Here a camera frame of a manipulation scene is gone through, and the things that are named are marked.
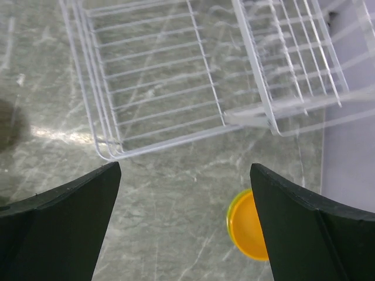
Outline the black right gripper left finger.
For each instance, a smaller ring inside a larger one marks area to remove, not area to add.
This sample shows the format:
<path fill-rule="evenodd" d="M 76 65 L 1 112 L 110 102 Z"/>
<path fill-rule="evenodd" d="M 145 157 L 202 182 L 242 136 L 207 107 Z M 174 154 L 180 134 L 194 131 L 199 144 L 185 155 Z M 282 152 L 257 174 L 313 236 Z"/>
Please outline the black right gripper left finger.
<path fill-rule="evenodd" d="M 1 206 L 1 280 L 91 280 L 120 180 L 111 162 Z"/>

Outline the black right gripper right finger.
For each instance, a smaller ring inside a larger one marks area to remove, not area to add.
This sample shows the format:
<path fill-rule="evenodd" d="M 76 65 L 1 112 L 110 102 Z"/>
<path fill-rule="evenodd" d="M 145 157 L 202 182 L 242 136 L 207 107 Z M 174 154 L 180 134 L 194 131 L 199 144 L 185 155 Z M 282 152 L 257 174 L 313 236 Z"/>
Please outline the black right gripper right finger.
<path fill-rule="evenodd" d="M 259 163 L 250 180 L 274 280 L 374 280 L 374 213 Z"/>

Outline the orange bowl right stack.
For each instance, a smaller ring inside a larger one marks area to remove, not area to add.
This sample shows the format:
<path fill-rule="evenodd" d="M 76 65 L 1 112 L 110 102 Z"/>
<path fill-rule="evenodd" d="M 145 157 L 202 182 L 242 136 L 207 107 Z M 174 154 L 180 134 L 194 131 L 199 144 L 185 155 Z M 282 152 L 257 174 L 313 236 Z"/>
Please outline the orange bowl right stack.
<path fill-rule="evenodd" d="M 253 191 L 236 204 L 230 226 L 240 252 L 257 261 L 269 260 Z"/>

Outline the green bowl under right stack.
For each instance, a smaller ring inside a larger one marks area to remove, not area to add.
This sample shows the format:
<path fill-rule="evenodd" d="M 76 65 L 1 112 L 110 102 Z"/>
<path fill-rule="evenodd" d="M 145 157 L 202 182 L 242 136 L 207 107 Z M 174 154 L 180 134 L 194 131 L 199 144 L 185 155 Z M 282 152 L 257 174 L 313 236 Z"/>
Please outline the green bowl under right stack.
<path fill-rule="evenodd" d="M 226 227 L 227 227 L 227 232 L 229 234 L 229 237 L 232 241 L 232 243 L 235 245 L 235 240 L 234 240 L 234 237 L 233 237 L 233 231 L 231 230 L 231 216 L 232 216 L 232 212 L 233 210 L 235 209 L 235 206 L 236 204 L 242 200 L 243 197 L 247 197 L 248 194 L 250 194 L 252 192 L 252 189 L 245 189 L 241 192 L 239 192 L 234 198 L 233 200 L 231 201 L 228 209 L 227 209 L 227 213 L 226 213 Z"/>

